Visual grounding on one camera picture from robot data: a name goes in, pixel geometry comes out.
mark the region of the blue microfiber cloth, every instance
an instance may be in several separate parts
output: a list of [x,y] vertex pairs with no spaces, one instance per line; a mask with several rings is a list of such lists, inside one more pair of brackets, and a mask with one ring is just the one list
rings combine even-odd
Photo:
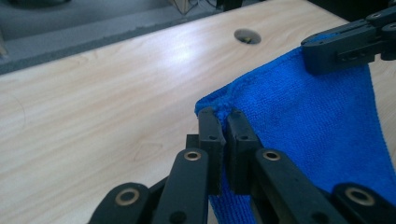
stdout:
[[[396,177],[382,136],[368,65],[313,76],[301,48],[277,58],[201,99],[222,126],[242,110],[264,147],[282,150],[314,185],[371,188],[396,204]],[[235,196],[225,175],[222,196],[210,196],[219,223],[255,223],[249,197]]]

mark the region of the wood grain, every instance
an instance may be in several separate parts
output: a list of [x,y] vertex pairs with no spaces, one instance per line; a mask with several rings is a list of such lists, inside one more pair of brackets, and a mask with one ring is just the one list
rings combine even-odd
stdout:
[[[0,223],[86,223],[117,185],[153,185],[197,133],[197,100],[344,23],[266,1],[0,76]],[[236,41],[240,28],[262,42]],[[395,65],[372,65],[393,163]]]

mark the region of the black metal bracket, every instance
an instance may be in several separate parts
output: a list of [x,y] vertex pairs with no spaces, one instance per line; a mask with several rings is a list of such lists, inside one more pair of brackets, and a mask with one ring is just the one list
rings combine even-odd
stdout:
[[314,75],[371,63],[376,54],[396,59],[396,7],[315,35],[302,43],[306,70]]
[[225,137],[212,108],[198,119],[199,133],[187,135],[168,177],[150,189],[115,187],[89,224],[206,223],[208,195],[221,194],[222,166],[231,190],[251,196],[257,223],[396,223],[396,208],[371,189],[316,188],[285,153],[262,146],[242,111],[228,116]]

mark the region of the desk hole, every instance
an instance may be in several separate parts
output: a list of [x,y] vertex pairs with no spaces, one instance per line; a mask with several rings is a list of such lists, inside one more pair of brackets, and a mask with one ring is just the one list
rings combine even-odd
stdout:
[[233,36],[244,44],[256,45],[262,42],[262,37],[249,29],[238,29],[233,33]]

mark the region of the wooden table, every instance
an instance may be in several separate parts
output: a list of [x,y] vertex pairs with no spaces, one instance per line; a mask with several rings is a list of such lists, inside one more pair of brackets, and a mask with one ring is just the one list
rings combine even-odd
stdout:
[[[197,100],[344,23],[267,1],[0,76],[0,223],[87,223],[117,185],[153,185],[197,133]],[[262,42],[238,42],[239,28]],[[396,62],[371,68],[395,163]]]

